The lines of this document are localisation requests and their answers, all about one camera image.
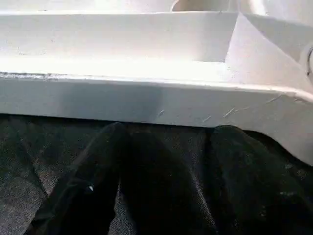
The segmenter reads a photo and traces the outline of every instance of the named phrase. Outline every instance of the white plastic panel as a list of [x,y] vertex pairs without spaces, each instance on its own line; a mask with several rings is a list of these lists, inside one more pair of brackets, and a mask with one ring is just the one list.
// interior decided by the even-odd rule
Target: white plastic panel
[[313,165],[313,29],[286,24],[225,12],[3,13],[0,112],[231,124]]

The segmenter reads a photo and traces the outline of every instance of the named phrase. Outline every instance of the scuff mark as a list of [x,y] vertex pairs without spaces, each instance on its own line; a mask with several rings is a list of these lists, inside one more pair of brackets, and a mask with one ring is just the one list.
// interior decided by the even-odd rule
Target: scuff mark
[[272,102],[278,100],[281,96],[282,96],[282,95],[280,94],[279,96],[277,96],[277,97],[275,97],[275,98],[273,98],[273,99],[270,99],[270,100],[266,101],[264,104],[272,103]]
[[208,121],[212,116],[208,116],[206,119],[203,119],[202,122]]
[[161,110],[161,112],[159,112],[159,114],[157,115],[158,117],[162,116],[164,114],[164,110]]
[[235,110],[235,108],[232,108],[232,109],[229,110],[229,112],[228,112],[227,114],[225,114],[223,117],[224,117],[224,118],[228,117],[234,110]]
[[236,109],[236,110],[234,110],[234,112],[238,112],[238,111],[242,111],[242,110],[247,110],[247,109],[249,109],[249,108],[251,108],[251,106],[247,106],[247,107],[244,107],[244,108],[242,108],[242,109]]

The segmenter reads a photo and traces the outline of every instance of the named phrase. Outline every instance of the scratch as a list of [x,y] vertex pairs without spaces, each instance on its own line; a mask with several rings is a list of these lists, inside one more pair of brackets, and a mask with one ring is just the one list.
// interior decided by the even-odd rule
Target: scratch
[[234,112],[238,112],[238,111],[242,111],[242,110],[247,110],[247,109],[249,109],[249,108],[251,108],[250,106],[247,106],[247,107],[244,107],[244,108],[242,108],[242,109],[236,109],[236,110],[234,110]]
[[280,94],[280,95],[277,96],[276,98],[273,98],[273,99],[270,99],[270,100],[266,101],[265,104],[272,103],[272,102],[278,100],[281,96],[282,96],[282,95]]
[[235,108],[232,108],[227,114],[224,115],[224,118],[226,118],[227,116],[229,116],[234,110],[235,110]]
[[158,117],[162,116],[164,114],[164,110],[161,110],[161,112],[159,112],[159,114],[157,115]]
[[208,121],[212,116],[208,116],[206,119],[202,120],[202,122]]

